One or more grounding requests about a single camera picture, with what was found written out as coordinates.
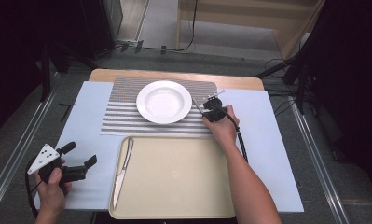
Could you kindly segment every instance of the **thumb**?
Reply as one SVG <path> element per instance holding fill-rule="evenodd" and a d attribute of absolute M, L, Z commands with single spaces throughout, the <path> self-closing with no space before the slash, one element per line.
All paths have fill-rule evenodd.
<path fill-rule="evenodd" d="M 234 115 L 235 115 L 233 106 L 232 105 L 227 105 L 226 109 L 227 109 L 228 114 L 233 118 Z"/>
<path fill-rule="evenodd" d="M 58 185 L 60 183 L 60 180 L 62 178 L 62 172 L 60 168 L 55 168 L 51 175 L 49 176 L 49 185 Z"/>
<path fill-rule="evenodd" d="M 203 117 L 203 124 L 208 128 L 211 127 L 211 122 L 206 117 Z"/>

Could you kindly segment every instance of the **white plate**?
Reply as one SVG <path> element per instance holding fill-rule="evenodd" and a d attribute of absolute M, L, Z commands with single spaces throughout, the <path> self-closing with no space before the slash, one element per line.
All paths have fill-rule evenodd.
<path fill-rule="evenodd" d="M 192 100 L 188 90 L 179 83 L 156 81 L 142 88 L 136 105 L 145 119 L 168 124 L 185 117 L 191 109 Z"/>

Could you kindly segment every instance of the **forearm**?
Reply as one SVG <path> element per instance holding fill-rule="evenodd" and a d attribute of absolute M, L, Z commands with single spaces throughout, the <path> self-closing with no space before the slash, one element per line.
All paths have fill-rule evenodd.
<path fill-rule="evenodd" d="M 232 202 L 239 223 L 281 223 L 276 206 L 235 145 L 225 146 Z"/>
<path fill-rule="evenodd" d="M 46 209 L 40 209 L 35 224 L 55 224 L 60 214 L 50 212 Z"/>

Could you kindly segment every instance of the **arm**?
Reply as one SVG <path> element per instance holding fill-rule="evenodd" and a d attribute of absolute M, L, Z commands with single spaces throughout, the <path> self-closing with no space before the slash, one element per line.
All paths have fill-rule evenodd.
<path fill-rule="evenodd" d="M 238 125 L 239 120 L 231 105 L 227 106 L 227 112 Z M 236 131 L 233 123 L 228 118 L 214 123 L 203 118 L 203 123 L 212 131 L 226 155 L 232 202 L 238 222 L 281 223 L 267 188 L 235 145 Z"/>
<path fill-rule="evenodd" d="M 38 172 L 34 175 L 36 183 L 40 183 L 41 178 Z M 59 187 L 62 178 L 61 169 L 55 168 L 49 176 L 48 184 L 42 182 L 38 187 L 38 194 L 40 197 L 40 210 L 35 221 L 36 224 L 53 224 L 57 223 L 64 206 L 65 199 L 63 191 Z M 71 183 L 65 184 L 66 189 L 71 188 Z"/>

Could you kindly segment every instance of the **finger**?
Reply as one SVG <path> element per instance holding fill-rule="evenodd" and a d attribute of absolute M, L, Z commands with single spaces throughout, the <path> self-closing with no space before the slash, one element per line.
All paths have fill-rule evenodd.
<path fill-rule="evenodd" d="M 66 189 L 67 192 L 69 192 L 70 189 L 72 188 L 72 183 L 71 182 L 64 183 L 64 188 Z"/>
<path fill-rule="evenodd" d="M 62 177 L 62 172 L 60 168 L 55 168 L 51 175 L 49 176 L 48 184 L 49 185 L 58 185 Z"/>
<path fill-rule="evenodd" d="M 235 115 L 233 106 L 232 105 L 227 105 L 226 108 L 227 108 L 227 113 L 235 120 L 236 124 L 239 126 L 240 121 Z"/>
<path fill-rule="evenodd" d="M 41 178 L 40 175 L 38 174 L 38 171 L 34 172 L 34 179 L 36 181 L 36 184 L 40 183 Z"/>
<path fill-rule="evenodd" d="M 226 106 L 226 109 L 227 109 L 227 113 L 228 113 L 232 118 L 234 118 L 234 117 L 235 117 L 235 113 L 234 113 L 234 108 L 232 107 L 232 105 L 227 105 L 227 106 Z"/>
<path fill-rule="evenodd" d="M 208 128 L 210 128 L 212 125 L 212 123 L 206 117 L 203 117 L 203 124 Z"/>

